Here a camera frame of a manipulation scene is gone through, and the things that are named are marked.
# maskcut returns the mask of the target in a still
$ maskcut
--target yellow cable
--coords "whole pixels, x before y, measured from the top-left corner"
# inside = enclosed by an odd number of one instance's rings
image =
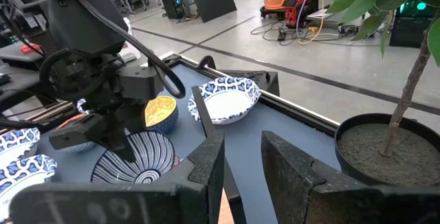
[[[322,9],[324,9],[324,0],[322,0]],[[324,12],[322,12],[322,16],[321,16],[321,26],[319,27],[318,33],[317,33],[313,38],[311,38],[311,40],[309,40],[309,41],[307,41],[307,42],[305,42],[305,43],[301,42],[301,41],[298,39],[298,43],[300,43],[301,45],[306,45],[306,44],[312,42],[317,36],[319,36],[319,33],[320,33],[321,30],[322,30],[322,25],[324,25]]]

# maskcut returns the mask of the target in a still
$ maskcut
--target gray floor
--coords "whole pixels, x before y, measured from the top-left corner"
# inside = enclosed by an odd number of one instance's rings
[[[259,16],[263,0],[235,3],[236,12],[207,23],[201,19],[177,23],[163,18],[159,7],[150,7],[130,18],[134,28],[144,30],[134,31],[135,37],[156,54],[183,52],[193,60],[211,55],[220,69],[277,71],[281,97],[337,122],[361,113],[393,112],[395,97],[402,94],[418,49],[387,47],[382,59],[380,48],[372,46],[378,45],[380,38],[352,44],[355,46],[347,46],[349,40],[345,39],[332,42],[339,45],[299,45],[295,41],[280,46],[250,34],[254,28],[273,21]],[[267,36],[276,38],[276,34]],[[439,73],[431,59],[414,94],[418,104],[406,112],[406,117],[437,132]]]

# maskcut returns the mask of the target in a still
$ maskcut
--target black pot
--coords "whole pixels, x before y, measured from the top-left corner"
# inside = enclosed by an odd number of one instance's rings
[[[389,124],[391,120],[391,115],[383,113],[371,113],[362,114],[345,120],[336,131],[335,134],[335,151],[336,157],[338,158],[339,164],[341,165],[342,172],[357,179],[367,185],[379,185],[385,184],[389,185],[382,180],[376,179],[372,176],[366,175],[365,173],[359,171],[358,169],[351,166],[345,159],[344,155],[339,151],[338,142],[344,134],[345,131],[358,126],[361,124]],[[426,139],[440,152],[440,136],[432,129],[418,123],[416,120],[410,120],[408,118],[403,118],[400,122],[400,128],[404,128],[420,137]]]

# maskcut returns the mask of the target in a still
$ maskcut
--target wooden board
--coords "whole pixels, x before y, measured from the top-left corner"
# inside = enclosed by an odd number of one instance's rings
[[[219,224],[234,224],[234,219],[232,218],[231,208],[225,191],[223,191],[223,194],[221,195]]]

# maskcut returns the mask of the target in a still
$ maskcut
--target black box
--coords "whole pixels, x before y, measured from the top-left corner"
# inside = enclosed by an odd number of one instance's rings
[[[182,0],[162,0],[169,19],[180,19],[185,15]]]

